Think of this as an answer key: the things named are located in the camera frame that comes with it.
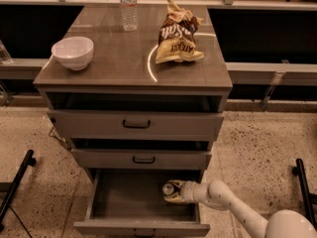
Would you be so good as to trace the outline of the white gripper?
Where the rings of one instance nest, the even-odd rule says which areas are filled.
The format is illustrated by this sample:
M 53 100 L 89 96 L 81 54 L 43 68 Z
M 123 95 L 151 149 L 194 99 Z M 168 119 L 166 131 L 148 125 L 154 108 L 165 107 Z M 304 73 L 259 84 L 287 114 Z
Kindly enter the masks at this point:
M 163 199 L 168 203 L 185 204 L 185 203 L 198 203 L 201 201 L 200 197 L 200 183 L 195 181 L 185 181 L 174 179 L 168 182 L 174 185 L 175 189 L 180 189 L 180 196 L 165 196 Z

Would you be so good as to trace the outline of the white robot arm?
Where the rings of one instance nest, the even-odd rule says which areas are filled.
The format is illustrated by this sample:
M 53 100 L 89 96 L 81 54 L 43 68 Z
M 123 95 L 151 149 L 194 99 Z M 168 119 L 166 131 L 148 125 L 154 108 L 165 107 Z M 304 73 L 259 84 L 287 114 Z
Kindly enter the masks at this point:
M 280 210 L 266 220 L 220 180 L 170 180 L 162 191 L 167 202 L 202 203 L 209 208 L 230 210 L 252 238 L 317 238 L 316 229 L 303 215 Z

